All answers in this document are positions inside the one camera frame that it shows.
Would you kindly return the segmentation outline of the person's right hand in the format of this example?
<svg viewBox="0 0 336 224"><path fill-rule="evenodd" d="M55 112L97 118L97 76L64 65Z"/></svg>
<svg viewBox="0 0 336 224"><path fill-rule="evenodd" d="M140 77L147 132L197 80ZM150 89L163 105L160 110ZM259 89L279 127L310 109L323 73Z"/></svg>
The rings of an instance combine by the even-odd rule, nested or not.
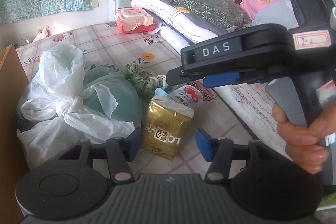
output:
<svg viewBox="0 0 336 224"><path fill-rule="evenodd" d="M277 122L277 133L286 142L286 154L307 172L311 174L321 172L329 153L326 148L318 144L318 141L335 132L335 101L326 106L310 127L291 124L277 104L273 105L272 116Z"/></svg>

